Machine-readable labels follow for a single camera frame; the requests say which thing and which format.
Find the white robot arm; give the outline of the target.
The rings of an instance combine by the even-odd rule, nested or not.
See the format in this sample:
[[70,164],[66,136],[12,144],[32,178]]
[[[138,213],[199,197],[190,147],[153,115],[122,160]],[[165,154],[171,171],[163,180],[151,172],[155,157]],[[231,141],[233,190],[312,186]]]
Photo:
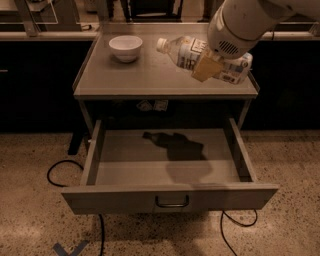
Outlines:
[[223,79],[231,64],[240,64],[241,75],[246,75],[253,61],[248,51],[268,30],[296,14],[318,21],[320,0],[224,0],[208,25],[207,46],[192,77],[201,82]]

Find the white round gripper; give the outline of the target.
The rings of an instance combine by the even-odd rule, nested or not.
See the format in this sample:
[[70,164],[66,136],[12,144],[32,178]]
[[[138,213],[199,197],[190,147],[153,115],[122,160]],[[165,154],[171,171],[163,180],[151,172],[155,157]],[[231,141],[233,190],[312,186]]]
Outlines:
[[269,0],[225,0],[208,25],[208,45],[213,52],[205,49],[201,53],[191,76],[204,82],[218,75],[224,66],[220,56],[240,58],[286,15],[284,7]]

